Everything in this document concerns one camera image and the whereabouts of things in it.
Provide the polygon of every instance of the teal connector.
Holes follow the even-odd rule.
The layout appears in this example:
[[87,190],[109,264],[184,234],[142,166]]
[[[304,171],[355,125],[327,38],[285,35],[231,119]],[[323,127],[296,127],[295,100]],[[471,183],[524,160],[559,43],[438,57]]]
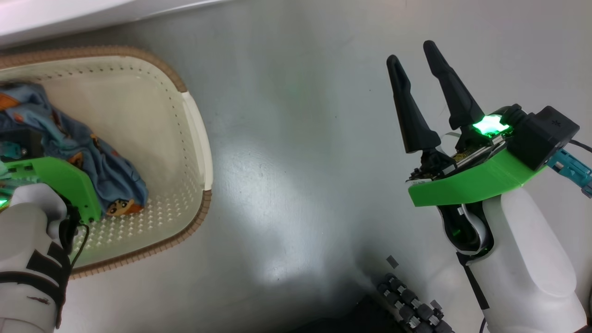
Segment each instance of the teal connector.
[[17,159],[22,157],[21,146],[18,143],[2,141],[0,142],[0,155],[8,158]]
[[578,161],[565,149],[560,149],[547,162],[547,166],[576,183],[588,198],[592,198],[592,169]]

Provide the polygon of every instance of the white wall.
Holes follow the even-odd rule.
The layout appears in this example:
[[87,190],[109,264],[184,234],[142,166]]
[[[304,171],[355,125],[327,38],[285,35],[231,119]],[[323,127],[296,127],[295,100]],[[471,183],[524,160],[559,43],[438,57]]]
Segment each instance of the white wall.
[[224,1],[228,0],[3,0],[0,47]]

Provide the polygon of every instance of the clothing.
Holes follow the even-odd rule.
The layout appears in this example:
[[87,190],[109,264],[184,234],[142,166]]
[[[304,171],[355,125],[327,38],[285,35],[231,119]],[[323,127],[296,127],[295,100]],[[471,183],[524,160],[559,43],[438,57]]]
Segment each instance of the clothing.
[[146,205],[148,190],[133,165],[88,126],[53,108],[41,85],[0,85],[0,130],[23,126],[42,134],[46,156],[88,174],[103,214],[135,213]]

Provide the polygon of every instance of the green led light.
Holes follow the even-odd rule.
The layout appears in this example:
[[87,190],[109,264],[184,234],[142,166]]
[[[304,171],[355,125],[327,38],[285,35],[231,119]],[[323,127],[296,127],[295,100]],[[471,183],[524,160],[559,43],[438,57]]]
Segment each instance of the green led light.
[[493,137],[510,128],[508,125],[501,124],[500,120],[501,116],[492,114],[483,117],[483,120],[479,121],[477,124],[473,124],[473,127],[476,128],[479,133],[488,137]]

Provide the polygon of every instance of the cable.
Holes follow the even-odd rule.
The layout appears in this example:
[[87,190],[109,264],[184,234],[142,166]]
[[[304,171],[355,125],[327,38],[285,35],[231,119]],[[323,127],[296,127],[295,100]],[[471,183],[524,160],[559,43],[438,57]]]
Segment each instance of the cable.
[[74,265],[76,264],[76,261],[78,260],[78,257],[80,257],[80,254],[82,253],[82,249],[84,249],[84,245],[86,245],[86,240],[88,239],[88,234],[91,232],[91,228],[89,228],[88,225],[82,225],[82,226],[86,229],[86,233],[84,234],[84,239],[82,240],[82,244],[80,245],[80,249],[78,250],[78,253],[74,257],[74,260],[72,260],[72,263],[70,265],[70,266],[72,266],[72,268],[74,268]]
[[483,321],[481,322],[481,329],[479,330],[479,333],[483,333],[483,330],[485,329],[485,318],[483,318]]
[[577,140],[573,140],[572,139],[572,140],[570,140],[570,143],[572,145],[578,146],[578,147],[583,148],[583,149],[585,149],[585,150],[587,150],[587,151],[589,151],[589,152],[592,153],[592,148],[590,146],[587,146],[587,145],[585,145],[585,144],[583,144],[583,143],[581,143],[581,142],[579,142]]
[[588,318],[592,318],[592,289],[588,295]]

